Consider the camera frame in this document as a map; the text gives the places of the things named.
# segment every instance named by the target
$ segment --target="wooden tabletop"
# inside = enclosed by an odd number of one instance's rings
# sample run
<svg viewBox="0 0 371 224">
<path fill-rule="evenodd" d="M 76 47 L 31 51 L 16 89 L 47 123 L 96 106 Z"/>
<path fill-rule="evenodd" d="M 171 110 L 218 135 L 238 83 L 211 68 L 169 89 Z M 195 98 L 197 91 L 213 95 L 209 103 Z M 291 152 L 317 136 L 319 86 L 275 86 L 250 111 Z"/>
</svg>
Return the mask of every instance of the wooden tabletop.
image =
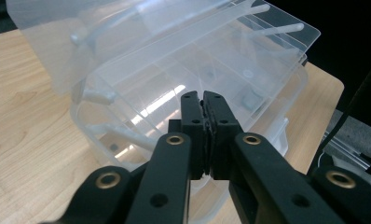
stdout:
<svg viewBox="0 0 371 224">
<path fill-rule="evenodd" d="M 342 83 L 308 63 L 309 82 L 287 113 L 287 159 L 305 173 L 343 91 Z M 60 217 L 85 178 L 99 168 L 19 31 L 0 35 L 0 223 Z M 240 223 L 230 199 L 212 223 Z"/>
</svg>

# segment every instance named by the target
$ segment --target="transparent plastic box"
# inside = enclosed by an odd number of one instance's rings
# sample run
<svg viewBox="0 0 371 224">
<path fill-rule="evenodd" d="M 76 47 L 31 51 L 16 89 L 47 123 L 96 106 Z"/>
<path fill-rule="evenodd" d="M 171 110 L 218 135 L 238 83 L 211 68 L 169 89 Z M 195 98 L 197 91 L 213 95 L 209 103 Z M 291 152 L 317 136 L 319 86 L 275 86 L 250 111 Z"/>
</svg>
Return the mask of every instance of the transparent plastic box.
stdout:
<svg viewBox="0 0 371 224">
<path fill-rule="evenodd" d="M 260 0 L 7 0 L 7 10 L 53 90 L 71 93 L 97 160 L 130 171 L 181 118 L 189 91 L 223 95 L 244 131 L 284 155 L 285 113 L 320 34 Z M 193 181 L 190 222 L 205 223 L 227 196 L 227 182 Z"/>
</svg>

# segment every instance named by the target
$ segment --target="dark background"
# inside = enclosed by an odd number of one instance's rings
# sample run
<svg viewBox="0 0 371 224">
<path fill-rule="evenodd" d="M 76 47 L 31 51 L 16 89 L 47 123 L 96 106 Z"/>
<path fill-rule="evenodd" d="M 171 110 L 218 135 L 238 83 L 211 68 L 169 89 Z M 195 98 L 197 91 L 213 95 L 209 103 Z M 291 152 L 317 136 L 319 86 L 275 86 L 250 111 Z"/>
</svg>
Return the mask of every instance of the dark background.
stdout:
<svg viewBox="0 0 371 224">
<path fill-rule="evenodd" d="M 344 111 L 371 69 L 371 0 L 267 1 L 321 31 L 308 60 L 343 82 L 337 109 Z M 16 28 L 0 0 L 0 33 Z M 350 115 L 371 126 L 371 83 Z"/>
</svg>

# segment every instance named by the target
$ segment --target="transparent lid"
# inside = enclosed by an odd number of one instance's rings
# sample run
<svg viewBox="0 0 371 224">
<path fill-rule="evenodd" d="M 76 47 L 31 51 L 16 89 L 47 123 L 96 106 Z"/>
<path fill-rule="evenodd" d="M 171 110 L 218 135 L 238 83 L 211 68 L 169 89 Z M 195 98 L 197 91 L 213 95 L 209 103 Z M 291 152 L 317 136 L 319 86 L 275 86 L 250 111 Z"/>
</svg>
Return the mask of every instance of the transparent lid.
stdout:
<svg viewBox="0 0 371 224">
<path fill-rule="evenodd" d="M 182 32 L 181 39 L 188 27 L 239 5 L 244 15 L 237 20 L 260 26 L 255 35 L 275 35 L 301 54 L 320 35 L 261 0 L 7 0 L 10 17 L 47 69 L 57 93 L 169 35 Z M 270 7 L 248 14 L 250 7 L 266 5 Z M 145 57 L 159 57 L 159 51 Z"/>
</svg>

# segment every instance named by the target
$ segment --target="black cable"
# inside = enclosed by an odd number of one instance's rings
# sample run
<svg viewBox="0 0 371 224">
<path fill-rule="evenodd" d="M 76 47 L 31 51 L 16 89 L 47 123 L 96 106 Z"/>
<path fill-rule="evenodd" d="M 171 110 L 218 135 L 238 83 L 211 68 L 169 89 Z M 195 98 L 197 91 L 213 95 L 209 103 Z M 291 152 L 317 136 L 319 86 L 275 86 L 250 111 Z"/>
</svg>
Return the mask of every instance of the black cable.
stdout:
<svg viewBox="0 0 371 224">
<path fill-rule="evenodd" d="M 349 117 L 350 112 L 352 109 L 358 104 L 358 102 L 361 99 L 361 96 L 371 83 L 371 69 L 369 70 L 368 74 L 364 78 L 362 84 L 358 88 L 357 92 L 354 93 L 353 97 L 350 100 L 350 103 L 346 107 L 346 109 L 343 111 L 342 116 L 340 116 L 339 121 L 333 128 L 333 130 L 324 138 L 324 140 L 320 143 L 319 147 L 317 148 L 316 154 L 323 153 L 323 149 L 328 145 L 328 143 L 333 139 L 333 137 L 337 134 L 337 132 L 340 130 L 340 128 L 345 123 L 346 119 Z M 314 167 L 316 166 L 317 161 L 313 160 L 312 165 L 310 166 L 308 170 L 308 175 L 311 175 L 312 171 L 314 170 Z"/>
</svg>

